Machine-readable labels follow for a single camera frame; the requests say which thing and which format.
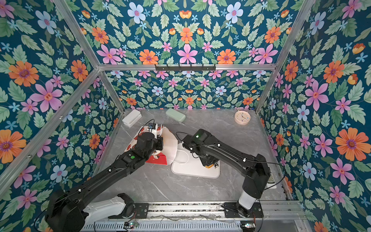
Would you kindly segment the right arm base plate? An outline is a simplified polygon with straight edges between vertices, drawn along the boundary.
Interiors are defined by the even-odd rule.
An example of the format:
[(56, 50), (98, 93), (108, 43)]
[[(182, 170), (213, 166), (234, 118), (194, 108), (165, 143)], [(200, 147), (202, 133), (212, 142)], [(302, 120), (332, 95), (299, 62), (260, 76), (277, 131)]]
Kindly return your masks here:
[(221, 205), (226, 218), (263, 218), (264, 213), (259, 202), (254, 202), (251, 209), (245, 209), (238, 202), (225, 202)]

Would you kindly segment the aluminium front rail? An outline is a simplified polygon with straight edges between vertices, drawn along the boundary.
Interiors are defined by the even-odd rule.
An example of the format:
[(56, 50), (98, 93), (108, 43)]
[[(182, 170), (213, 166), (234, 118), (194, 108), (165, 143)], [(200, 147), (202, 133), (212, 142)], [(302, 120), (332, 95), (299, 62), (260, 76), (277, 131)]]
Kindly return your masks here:
[[(221, 205), (223, 201), (201, 201), (201, 202), (147, 202), (149, 212), (145, 219), (185, 219), (185, 220), (297, 220), (305, 219), (306, 215), (297, 201), (260, 201), (263, 218), (226, 218)], [(123, 212), (125, 205), (118, 200), (108, 200), (89, 204), (83, 211), (79, 223), (83, 226), (109, 216), (119, 215)]]

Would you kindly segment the white plastic tray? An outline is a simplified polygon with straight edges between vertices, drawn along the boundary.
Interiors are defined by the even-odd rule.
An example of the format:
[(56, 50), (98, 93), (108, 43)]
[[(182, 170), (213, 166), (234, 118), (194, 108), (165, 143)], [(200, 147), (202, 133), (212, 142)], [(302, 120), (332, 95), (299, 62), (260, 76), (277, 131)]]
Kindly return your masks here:
[(220, 175), (220, 161), (217, 163), (217, 167), (213, 165), (207, 168), (203, 166), (198, 156), (192, 155), (190, 151), (183, 148), (183, 145), (179, 143), (171, 170), (177, 175), (215, 179)]

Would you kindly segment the red white paper bag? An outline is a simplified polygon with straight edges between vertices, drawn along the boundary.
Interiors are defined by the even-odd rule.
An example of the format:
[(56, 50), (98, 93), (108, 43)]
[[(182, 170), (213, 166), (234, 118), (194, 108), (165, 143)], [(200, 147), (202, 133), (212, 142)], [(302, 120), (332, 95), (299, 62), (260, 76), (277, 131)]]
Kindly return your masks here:
[(154, 136), (154, 151), (148, 157), (147, 163), (159, 165), (179, 164), (185, 165), (189, 162), (188, 153), (181, 149), (181, 143), (178, 142), (175, 135), (164, 125), (150, 123), (141, 127), (136, 136), (131, 140), (126, 151), (134, 149), (138, 137), (143, 133), (151, 133)]

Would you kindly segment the white remote control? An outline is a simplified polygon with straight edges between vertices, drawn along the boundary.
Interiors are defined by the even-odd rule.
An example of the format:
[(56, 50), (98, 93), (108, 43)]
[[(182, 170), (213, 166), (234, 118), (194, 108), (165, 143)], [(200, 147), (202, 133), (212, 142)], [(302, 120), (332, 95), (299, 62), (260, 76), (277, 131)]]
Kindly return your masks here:
[(267, 182), (267, 185), (266, 185), (266, 189), (276, 189), (277, 188), (277, 185), (276, 185), (276, 181), (274, 179), (274, 176), (273, 176), (273, 172), (271, 170), (271, 168), (269, 167), (270, 169), (270, 177), (269, 177), (269, 180)]

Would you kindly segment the mint green glasses case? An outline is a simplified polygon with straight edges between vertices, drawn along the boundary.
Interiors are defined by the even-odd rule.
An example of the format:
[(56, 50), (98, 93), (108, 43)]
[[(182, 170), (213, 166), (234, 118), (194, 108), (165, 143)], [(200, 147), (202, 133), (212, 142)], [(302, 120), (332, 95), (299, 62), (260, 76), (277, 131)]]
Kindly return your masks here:
[(174, 110), (172, 108), (168, 109), (166, 112), (165, 112), (166, 116), (168, 116), (169, 118), (177, 121), (177, 122), (184, 122), (185, 119), (186, 119), (186, 115), (177, 111), (177, 110)]

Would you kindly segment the black hook rail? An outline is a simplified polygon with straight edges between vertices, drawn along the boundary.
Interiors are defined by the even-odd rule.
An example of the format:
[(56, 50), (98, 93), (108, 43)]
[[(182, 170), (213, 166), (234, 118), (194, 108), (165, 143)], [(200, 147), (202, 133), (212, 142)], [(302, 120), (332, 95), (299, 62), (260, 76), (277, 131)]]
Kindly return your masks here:
[(216, 65), (204, 65), (204, 64), (190, 64), (190, 65), (155, 65), (156, 71), (174, 71), (174, 72), (182, 72), (182, 71), (195, 71), (195, 72), (202, 72), (202, 71), (215, 71)]

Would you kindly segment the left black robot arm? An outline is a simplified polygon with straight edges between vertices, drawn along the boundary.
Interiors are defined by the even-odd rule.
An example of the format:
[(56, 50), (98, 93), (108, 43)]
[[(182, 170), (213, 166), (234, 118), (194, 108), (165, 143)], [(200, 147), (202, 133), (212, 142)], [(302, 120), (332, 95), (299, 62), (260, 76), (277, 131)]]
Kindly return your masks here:
[(86, 224), (111, 216), (131, 218), (134, 201), (127, 194), (95, 202), (94, 199), (116, 182), (129, 176), (156, 151), (163, 150), (163, 138), (144, 131), (137, 137), (135, 146), (119, 155), (106, 169), (68, 191), (58, 190), (49, 199), (45, 221), (55, 232), (79, 232)]

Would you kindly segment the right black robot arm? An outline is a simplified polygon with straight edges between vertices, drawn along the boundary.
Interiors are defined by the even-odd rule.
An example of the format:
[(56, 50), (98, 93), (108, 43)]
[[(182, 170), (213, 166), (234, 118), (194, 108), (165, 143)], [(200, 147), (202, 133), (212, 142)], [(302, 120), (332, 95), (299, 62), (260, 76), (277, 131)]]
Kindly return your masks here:
[(244, 177), (237, 209), (240, 214), (248, 214), (253, 210), (254, 203), (261, 198), (271, 175), (263, 155), (253, 156), (238, 151), (204, 129), (199, 129), (194, 135), (186, 135), (182, 139), (182, 146), (197, 155), (204, 167), (222, 161), (237, 170)]

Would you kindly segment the white flat box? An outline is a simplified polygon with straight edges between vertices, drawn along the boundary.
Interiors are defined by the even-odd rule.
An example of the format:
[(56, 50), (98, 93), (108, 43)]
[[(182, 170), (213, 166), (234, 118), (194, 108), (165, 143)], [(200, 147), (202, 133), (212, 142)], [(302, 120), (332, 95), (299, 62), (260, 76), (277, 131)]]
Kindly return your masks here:
[(140, 111), (133, 109), (127, 114), (125, 114), (124, 118), (122, 119), (122, 122), (124, 126), (131, 128), (134, 124), (136, 124), (139, 119), (141, 119), (142, 114)]

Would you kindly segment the pink round alarm clock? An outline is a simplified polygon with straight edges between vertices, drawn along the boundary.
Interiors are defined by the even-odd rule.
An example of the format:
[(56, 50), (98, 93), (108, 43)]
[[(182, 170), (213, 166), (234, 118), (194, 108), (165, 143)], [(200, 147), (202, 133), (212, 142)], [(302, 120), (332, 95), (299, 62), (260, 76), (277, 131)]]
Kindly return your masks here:
[(247, 125), (251, 120), (251, 116), (246, 111), (237, 111), (234, 115), (234, 121), (239, 125)]

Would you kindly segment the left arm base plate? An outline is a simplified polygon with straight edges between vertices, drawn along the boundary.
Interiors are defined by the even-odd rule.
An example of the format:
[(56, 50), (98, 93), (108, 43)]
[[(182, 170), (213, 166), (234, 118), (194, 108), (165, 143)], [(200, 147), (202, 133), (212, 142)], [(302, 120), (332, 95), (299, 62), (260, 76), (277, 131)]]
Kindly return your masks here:
[(133, 203), (125, 207), (119, 215), (109, 216), (109, 219), (145, 219), (149, 212), (148, 203)]

